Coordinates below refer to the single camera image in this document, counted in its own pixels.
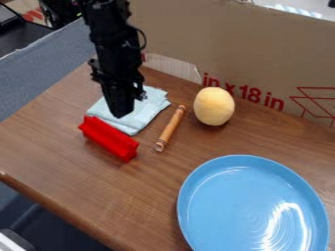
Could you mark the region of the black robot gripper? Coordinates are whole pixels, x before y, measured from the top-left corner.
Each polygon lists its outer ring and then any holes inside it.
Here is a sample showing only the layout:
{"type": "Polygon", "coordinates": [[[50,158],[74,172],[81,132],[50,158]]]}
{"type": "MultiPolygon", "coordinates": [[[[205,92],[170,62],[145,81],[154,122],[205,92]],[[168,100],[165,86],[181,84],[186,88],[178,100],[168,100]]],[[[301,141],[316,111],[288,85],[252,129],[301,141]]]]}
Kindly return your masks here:
{"type": "Polygon", "coordinates": [[[134,99],[145,98],[144,77],[138,72],[142,64],[137,40],[120,40],[94,44],[97,57],[89,60],[91,80],[99,84],[107,110],[118,118],[133,111],[134,99]]]}

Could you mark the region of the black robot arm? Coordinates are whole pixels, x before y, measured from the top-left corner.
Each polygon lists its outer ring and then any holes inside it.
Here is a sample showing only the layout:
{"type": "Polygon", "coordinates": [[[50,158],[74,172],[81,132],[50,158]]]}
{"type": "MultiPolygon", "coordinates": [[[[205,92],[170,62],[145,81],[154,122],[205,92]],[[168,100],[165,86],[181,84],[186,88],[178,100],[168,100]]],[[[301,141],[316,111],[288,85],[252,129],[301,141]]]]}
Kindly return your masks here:
{"type": "Polygon", "coordinates": [[[99,84],[107,110],[121,118],[134,108],[134,100],[146,98],[138,35],[144,32],[126,20],[130,16],[128,0],[77,0],[89,39],[97,56],[87,62],[91,80],[99,84]]]}

